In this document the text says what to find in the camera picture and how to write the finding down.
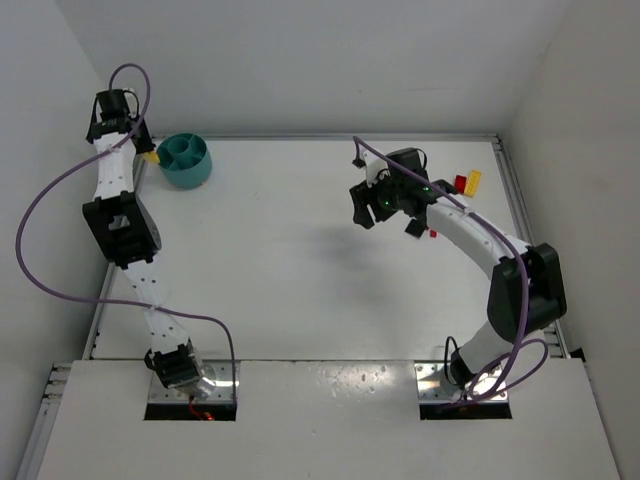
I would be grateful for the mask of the small yellow lego brick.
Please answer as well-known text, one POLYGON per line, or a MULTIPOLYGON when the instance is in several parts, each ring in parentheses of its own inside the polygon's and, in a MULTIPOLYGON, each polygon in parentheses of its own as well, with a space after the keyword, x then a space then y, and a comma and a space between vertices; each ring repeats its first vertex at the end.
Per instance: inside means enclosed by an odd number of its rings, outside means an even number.
POLYGON ((144 158, 144 160, 145 160, 145 161, 147 161, 147 162, 149 162, 149 163, 152 163, 152 164, 159 164, 159 163, 160 163, 159 156, 158 156, 158 154, 157 154, 155 151, 153 151, 153 152, 146 152, 146 153, 143 155, 143 158, 144 158))

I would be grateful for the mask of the red lego brick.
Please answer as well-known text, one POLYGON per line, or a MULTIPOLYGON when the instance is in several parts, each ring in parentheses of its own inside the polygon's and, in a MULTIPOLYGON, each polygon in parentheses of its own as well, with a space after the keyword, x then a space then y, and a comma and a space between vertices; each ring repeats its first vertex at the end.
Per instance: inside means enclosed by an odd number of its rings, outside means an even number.
POLYGON ((463 194, 466 189, 467 177, 463 175, 457 175, 454 179, 454 186, 460 194, 463 194))

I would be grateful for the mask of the long yellow lego brick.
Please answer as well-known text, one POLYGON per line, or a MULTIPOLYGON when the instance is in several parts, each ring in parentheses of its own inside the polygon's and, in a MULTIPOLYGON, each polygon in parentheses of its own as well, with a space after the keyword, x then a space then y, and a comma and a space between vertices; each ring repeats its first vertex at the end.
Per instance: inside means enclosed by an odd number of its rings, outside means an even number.
POLYGON ((473 198, 477 194, 481 179, 482 173, 477 170, 472 170, 466 179, 464 195, 473 198))

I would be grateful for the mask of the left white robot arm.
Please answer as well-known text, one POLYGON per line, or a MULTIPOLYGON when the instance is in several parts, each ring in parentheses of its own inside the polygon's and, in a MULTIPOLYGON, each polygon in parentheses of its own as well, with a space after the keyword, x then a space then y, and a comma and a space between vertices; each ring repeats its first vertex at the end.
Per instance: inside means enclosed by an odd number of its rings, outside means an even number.
POLYGON ((186 329, 160 310, 166 300, 158 282, 161 237, 135 193, 134 160, 155 148, 145 124, 133 129, 139 120, 124 90, 96 94, 87 141, 101 158, 93 199, 82 206, 82 213, 105 258, 124 273, 143 304, 151 337, 147 368, 164 388, 194 395, 202 378, 201 362, 186 329))

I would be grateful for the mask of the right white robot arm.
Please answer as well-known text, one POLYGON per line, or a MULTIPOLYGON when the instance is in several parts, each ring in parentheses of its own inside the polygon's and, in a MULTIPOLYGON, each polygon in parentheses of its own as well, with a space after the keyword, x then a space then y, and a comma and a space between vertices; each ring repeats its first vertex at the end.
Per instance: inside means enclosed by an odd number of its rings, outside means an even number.
POLYGON ((349 190, 354 223, 371 229, 403 213, 410 220, 409 235, 418 238, 427 230, 443 235, 490 282, 487 319, 471 340, 446 354, 443 386, 467 392, 495 365, 511 368, 527 337, 567 312, 558 252, 510 235, 473 210, 454 185, 430 179, 422 150, 383 154, 360 138, 354 143, 352 163, 365 174, 349 190))

